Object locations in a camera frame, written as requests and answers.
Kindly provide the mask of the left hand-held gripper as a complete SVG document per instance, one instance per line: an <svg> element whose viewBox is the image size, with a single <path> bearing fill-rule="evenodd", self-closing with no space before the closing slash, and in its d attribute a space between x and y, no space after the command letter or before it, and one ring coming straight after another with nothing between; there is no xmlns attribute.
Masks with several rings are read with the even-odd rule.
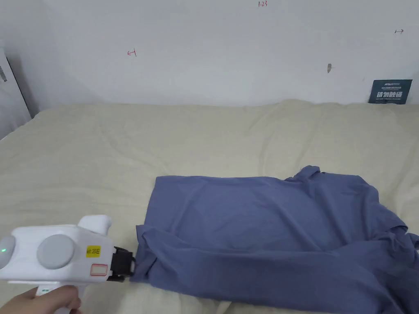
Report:
<svg viewBox="0 0 419 314"><path fill-rule="evenodd" d="M133 253L108 237L111 218L88 215L78 224L18 227L0 242L0 278L37 285L37 295L71 285L123 282L135 269Z"/></svg>

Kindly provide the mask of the person's left hand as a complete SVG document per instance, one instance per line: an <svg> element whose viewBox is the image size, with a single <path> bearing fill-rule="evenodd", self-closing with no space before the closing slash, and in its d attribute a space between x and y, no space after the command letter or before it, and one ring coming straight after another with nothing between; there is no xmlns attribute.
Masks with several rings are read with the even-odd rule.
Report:
<svg viewBox="0 0 419 314"><path fill-rule="evenodd" d="M36 296L36 287L13 297L0 309L2 314L53 314L60 308L80 314L81 299L77 287L58 287L42 296Z"/></svg>

